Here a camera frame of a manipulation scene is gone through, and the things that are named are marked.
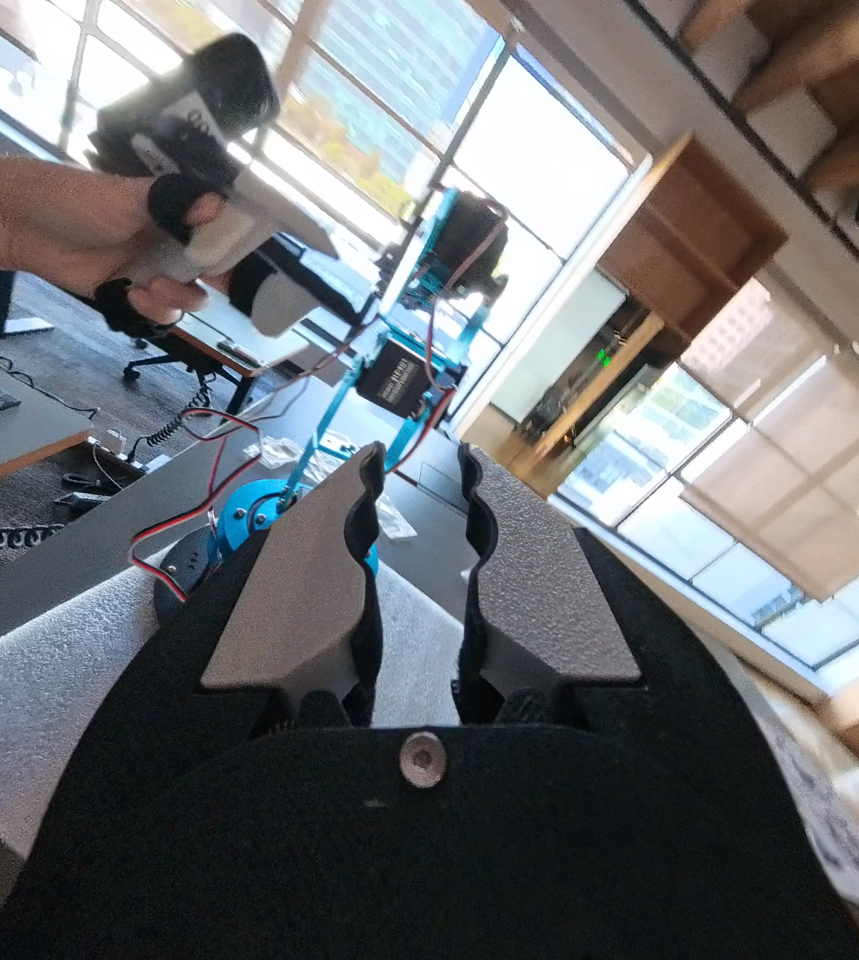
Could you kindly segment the person's left hand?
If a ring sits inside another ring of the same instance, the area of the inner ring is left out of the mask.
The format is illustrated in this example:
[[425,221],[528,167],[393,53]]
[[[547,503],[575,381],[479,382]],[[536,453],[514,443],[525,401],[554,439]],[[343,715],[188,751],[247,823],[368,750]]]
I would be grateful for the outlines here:
[[132,263],[215,221],[220,195],[194,176],[127,177],[0,155],[0,271],[32,274],[134,333],[207,306],[197,281],[136,281]]

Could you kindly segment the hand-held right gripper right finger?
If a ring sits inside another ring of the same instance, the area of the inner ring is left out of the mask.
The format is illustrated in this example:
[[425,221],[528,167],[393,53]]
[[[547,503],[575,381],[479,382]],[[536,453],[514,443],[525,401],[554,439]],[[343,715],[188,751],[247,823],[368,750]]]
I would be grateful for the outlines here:
[[458,450],[469,573],[458,716],[490,724],[521,690],[553,708],[584,687],[628,687],[641,668],[575,527],[479,446]]

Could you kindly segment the grey desk with wooden edge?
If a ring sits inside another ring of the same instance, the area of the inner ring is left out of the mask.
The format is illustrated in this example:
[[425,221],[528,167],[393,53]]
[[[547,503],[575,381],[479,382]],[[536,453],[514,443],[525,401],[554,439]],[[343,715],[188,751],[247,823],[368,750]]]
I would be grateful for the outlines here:
[[0,479],[84,443],[93,426],[84,414],[0,370],[0,389],[20,404],[0,412]]

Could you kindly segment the grey foam mat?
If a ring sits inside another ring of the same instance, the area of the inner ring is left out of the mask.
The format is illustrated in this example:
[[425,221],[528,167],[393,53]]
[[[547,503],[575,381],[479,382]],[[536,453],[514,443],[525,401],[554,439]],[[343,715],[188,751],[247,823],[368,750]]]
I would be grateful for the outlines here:
[[[463,624],[387,564],[375,578],[383,653],[374,728],[456,726]],[[86,726],[158,627],[131,568],[0,637],[0,841],[27,858]]]

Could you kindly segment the white power strip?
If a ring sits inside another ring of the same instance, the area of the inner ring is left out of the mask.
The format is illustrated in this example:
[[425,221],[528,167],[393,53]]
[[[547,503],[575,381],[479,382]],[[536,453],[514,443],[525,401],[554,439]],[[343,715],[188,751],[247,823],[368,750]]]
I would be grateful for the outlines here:
[[124,436],[116,429],[98,430],[87,437],[87,446],[93,451],[96,462],[131,477],[142,477],[147,469],[140,462],[128,458]]

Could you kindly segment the black desk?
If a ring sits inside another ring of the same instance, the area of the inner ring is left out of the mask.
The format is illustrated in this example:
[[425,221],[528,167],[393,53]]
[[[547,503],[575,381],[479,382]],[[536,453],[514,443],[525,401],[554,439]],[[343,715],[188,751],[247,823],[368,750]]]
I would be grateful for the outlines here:
[[[255,402],[246,419],[282,413],[264,420],[264,436],[289,438],[303,444],[328,407],[335,388],[319,379],[283,388]],[[396,432],[388,414],[370,412],[364,402],[347,399],[332,423],[333,429],[357,445],[379,440],[389,444]],[[138,531],[195,507],[203,498],[219,445],[196,443],[165,465],[135,482],[55,534],[41,546],[0,570],[0,636],[73,599],[102,581],[127,570],[128,548]],[[446,439],[428,438],[418,454],[429,452],[431,465],[459,486],[456,447]],[[381,562],[411,582],[446,612],[463,620],[467,584],[461,574],[478,559],[466,537],[466,516],[449,500],[417,486],[403,475],[386,479],[391,504],[417,531],[415,537],[377,542]]]

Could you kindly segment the group of clear plastic bags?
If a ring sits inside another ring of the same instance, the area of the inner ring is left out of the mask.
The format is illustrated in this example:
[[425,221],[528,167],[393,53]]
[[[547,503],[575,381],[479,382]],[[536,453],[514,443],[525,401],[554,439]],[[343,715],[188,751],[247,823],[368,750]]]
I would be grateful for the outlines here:
[[[263,437],[260,441],[259,462],[268,470],[280,470],[296,465],[304,453],[304,448],[291,438]],[[326,479],[343,461],[326,450],[314,452],[308,462],[303,480],[312,488]],[[416,538],[418,532],[412,523],[392,503],[386,492],[375,501],[375,510],[379,528],[389,540],[402,541]]]

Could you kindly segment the black office chair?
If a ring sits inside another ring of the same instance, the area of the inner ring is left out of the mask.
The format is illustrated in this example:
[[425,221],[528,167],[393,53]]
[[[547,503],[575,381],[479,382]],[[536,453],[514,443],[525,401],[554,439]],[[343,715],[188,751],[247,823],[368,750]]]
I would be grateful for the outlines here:
[[207,377],[215,375],[220,368],[220,364],[201,348],[200,342],[195,337],[184,335],[179,331],[152,341],[139,339],[134,344],[147,348],[153,347],[159,354],[137,358],[124,366],[122,372],[124,383],[136,382],[141,377],[143,368],[174,365],[184,367],[189,374],[203,383]]

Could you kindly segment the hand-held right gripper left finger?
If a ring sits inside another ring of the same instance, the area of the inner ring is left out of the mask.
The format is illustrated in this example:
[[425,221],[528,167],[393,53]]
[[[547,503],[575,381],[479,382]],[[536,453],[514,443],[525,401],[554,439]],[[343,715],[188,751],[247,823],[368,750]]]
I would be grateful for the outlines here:
[[326,691],[372,722],[384,629],[377,500],[387,448],[372,441],[269,528],[201,677],[204,690],[274,690],[296,709]]

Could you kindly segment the blue toy robot arm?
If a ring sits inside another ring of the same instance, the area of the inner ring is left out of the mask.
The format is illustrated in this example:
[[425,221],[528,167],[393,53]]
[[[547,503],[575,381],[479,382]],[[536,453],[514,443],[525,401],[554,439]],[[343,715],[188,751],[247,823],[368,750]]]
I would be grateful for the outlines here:
[[206,565],[200,576],[217,570],[252,535],[268,530],[282,514],[310,492],[304,481],[317,451],[326,450],[343,462],[354,448],[328,444],[327,431],[350,393],[401,421],[386,454],[384,471],[393,474],[408,462],[425,438],[448,413],[453,396],[467,372],[470,347],[504,293],[508,277],[497,268],[508,244],[508,210],[493,198],[471,191],[430,187],[440,194],[428,219],[419,218],[403,246],[388,246],[377,261],[379,284],[360,313],[348,319],[352,333],[327,360],[334,360],[373,325],[381,326],[375,345],[359,351],[338,381],[332,399],[303,446],[303,455],[282,481],[254,481],[233,493],[219,514],[213,508],[230,483],[241,477],[261,455],[260,423],[223,413],[228,424],[204,437],[219,441],[207,482],[197,506],[138,531],[128,559],[148,573],[177,604],[188,600],[199,579],[183,585],[173,569],[136,554],[136,547],[184,523],[205,518]]

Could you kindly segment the wooden window pillar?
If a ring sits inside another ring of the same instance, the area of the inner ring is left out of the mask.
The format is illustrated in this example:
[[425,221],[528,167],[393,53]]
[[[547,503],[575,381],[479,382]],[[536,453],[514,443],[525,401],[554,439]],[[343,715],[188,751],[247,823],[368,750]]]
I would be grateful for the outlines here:
[[598,267],[689,344],[789,235],[693,133],[655,161]]

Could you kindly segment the beige roller blind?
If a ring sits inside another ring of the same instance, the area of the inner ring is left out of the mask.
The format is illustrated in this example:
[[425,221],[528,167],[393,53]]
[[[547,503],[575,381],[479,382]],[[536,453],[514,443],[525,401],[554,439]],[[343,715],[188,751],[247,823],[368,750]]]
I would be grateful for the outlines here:
[[859,577],[859,351],[783,291],[750,279],[681,369],[744,425],[684,472],[681,498],[804,594]]

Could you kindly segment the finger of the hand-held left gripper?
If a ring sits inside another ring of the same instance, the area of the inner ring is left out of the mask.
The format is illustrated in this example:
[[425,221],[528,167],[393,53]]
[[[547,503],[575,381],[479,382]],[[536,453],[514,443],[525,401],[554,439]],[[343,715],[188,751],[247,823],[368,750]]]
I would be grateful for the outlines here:
[[241,261],[276,234],[291,236],[304,247],[329,258],[339,253],[327,230],[241,161],[229,161],[231,242],[229,261]]
[[280,337],[323,306],[316,275],[298,258],[255,250],[229,274],[229,304],[256,331]]

